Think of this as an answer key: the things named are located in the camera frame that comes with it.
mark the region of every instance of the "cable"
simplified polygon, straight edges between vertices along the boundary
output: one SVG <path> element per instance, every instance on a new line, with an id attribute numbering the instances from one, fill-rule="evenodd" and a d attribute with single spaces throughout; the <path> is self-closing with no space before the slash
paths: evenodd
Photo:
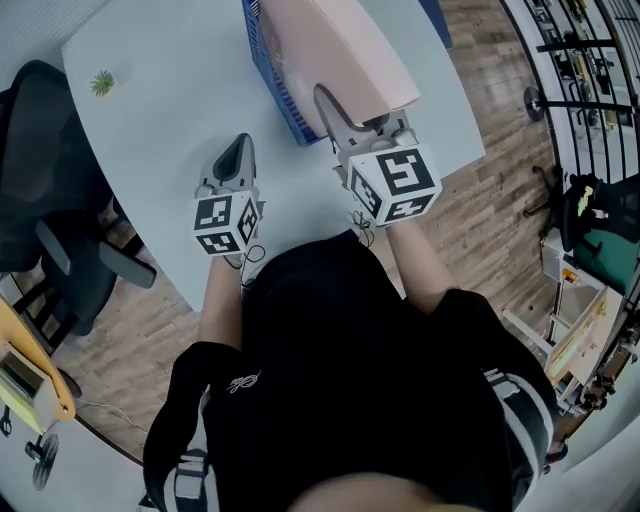
<path id="1" fill-rule="evenodd" d="M 115 405 L 111 405 L 111 404 L 98 404 L 95 402 L 89 402 L 87 400 L 82 400 L 81 398 L 77 399 L 78 402 L 82 402 L 84 405 L 84 407 L 86 406 L 91 406 L 91 407 L 103 407 L 109 414 L 112 414 L 113 416 L 115 416 L 116 418 L 120 418 L 121 420 L 125 420 L 127 423 L 129 423 L 132 427 L 137 428 L 138 430 L 140 430 L 141 432 L 144 432 L 145 434 L 148 434 L 149 431 L 143 429 L 142 427 L 139 427 L 138 425 L 136 425 L 133 421 L 131 421 L 131 418 L 129 418 L 129 415 L 124 412 L 122 409 L 119 409 L 118 407 L 116 407 Z M 115 409 L 116 411 L 118 411 L 120 414 L 122 414 L 122 416 L 118 416 L 117 414 L 111 412 L 109 409 Z"/>
<path id="2" fill-rule="evenodd" d="M 262 256 L 260 256 L 259 258 L 255 259 L 255 260 L 252 260 L 249 257 L 249 255 L 251 254 L 251 251 L 253 251 L 254 249 L 262 249 Z M 249 287 L 251 286 L 251 281 L 249 281 L 249 283 L 247 283 L 247 284 L 245 284 L 245 282 L 244 282 L 244 271 L 247 268 L 247 261 L 249 263 L 256 264 L 256 263 L 260 263 L 266 257 L 267 257 L 267 250 L 263 246 L 261 246 L 259 244 L 256 244 L 256 245 L 252 245 L 249 248 L 249 250 L 247 251 L 247 254 L 244 257 L 244 263 L 242 264 L 242 271 L 240 272 L 240 286 L 242 286 L 243 290 L 248 290 Z"/>
<path id="3" fill-rule="evenodd" d="M 251 251 L 253 251 L 254 249 L 261 249 L 262 250 L 262 256 L 260 256 L 259 258 L 256 258 L 256 259 L 251 259 L 250 254 L 251 254 Z M 251 286 L 251 282 L 249 282 L 249 283 L 245 283 L 244 282 L 244 271 L 247 268 L 247 261 L 249 263 L 260 263 L 263 259 L 266 258 L 266 256 L 267 256 L 267 250 L 263 246 L 261 246 L 260 244 L 255 244 L 255 245 L 252 245 L 251 247 L 249 247 L 249 250 L 244 255 L 244 261 L 242 263 L 240 263 L 240 266 L 234 265 L 234 262 L 231 261 L 226 256 L 223 256 L 223 258 L 233 270 L 240 270 L 240 286 L 242 287 L 243 290 L 247 290 Z"/>
<path id="4" fill-rule="evenodd" d="M 223 258 L 233 270 L 240 270 L 243 267 L 242 263 L 240 263 L 239 267 L 236 267 L 229 258 L 227 258 L 226 256 L 223 256 Z"/>
<path id="5" fill-rule="evenodd" d="M 365 239 L 367 240 L 364 245 L 367 246 L 367 249 L 371 249 L 371 246 L 376 241 L 376 235 L 373 228 L 371 227 L 371 221 L 366 220 L 364 218 L 364 214 L 358 210 L 351 212 L 351 220 L 353 221 L 353 224 L 355 224 L 360 229 L 358 239 L 360 240 L 362 238 L 362 235 L 364 235 Z"/>

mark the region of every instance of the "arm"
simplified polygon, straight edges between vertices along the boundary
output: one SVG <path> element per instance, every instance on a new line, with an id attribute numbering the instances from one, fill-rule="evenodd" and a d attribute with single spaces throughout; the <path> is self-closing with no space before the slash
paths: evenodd
<path id="1" fill-rule="evenodd" d="M 242 348 L 241 275 L 224 258 L 214 258 L 211 264 L 198 340 Z"/>
<path id="2" fill-rule="evenodd" d="M 387 234 L 407 299 L 423 313 L 432 313 L 447 290 L 457 288 L 453 276 L 414 220 L 392 224 Z"/>

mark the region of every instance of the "blue plastic basket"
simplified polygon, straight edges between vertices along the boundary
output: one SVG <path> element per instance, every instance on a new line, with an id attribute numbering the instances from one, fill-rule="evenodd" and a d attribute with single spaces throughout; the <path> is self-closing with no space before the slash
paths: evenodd
<path id="1" fill-rule="evenodd" d="M 244 18 L 247 22 L 247 33 L 249 34 L 253 62 L 276 100 L 298 145 L 304 147 L 315 144 L 322 138 L 318 137 L 304 120 L 293 99 L 291 99 L 291 95 L 282 78 L 278 76 L 271 63 L 271 57 L 269 57 L 267 45 L 260 30 L 259 0 L 242 0 L 242 7 L 244 8 Z"/>

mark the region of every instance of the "black t-shirt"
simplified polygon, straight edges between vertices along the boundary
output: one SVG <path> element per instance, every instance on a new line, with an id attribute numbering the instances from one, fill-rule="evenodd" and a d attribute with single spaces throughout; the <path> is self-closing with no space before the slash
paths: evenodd
<path id="1" fill-rule="evenodd" d="M 186 449 L 210 385 L 203 417 L 222 512 L 285 511 L 315 484 L 363 472 L 511 511 L 523 454 L 484 377 L 494 368 L 554 407 L 542 368 L 482 296 L 449 291 L 425 316 L 351 233 L 299 247 L 246 294 L 242 354 L 197 343 L 176 361 L 145 446 L 150 495 L 162 500 L 153 482 Z"/>

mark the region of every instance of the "orange desk edge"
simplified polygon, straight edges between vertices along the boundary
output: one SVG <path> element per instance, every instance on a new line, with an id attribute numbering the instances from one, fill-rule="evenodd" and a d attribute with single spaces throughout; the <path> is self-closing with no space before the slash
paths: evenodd
<path id="1" fill-rule="evenodd" d="M 32 364 L 51 377 L 53 387 L 58 395 L 58 409 L 56 419 L 71 421 L 75 418 L 76 407 L 73 397 L 62 375 L 53 365 L 53 361 L 42 348 L 33 333 L 22 321 L 15 310 L 0 297 L 0 336 L 8 342 Z"/>

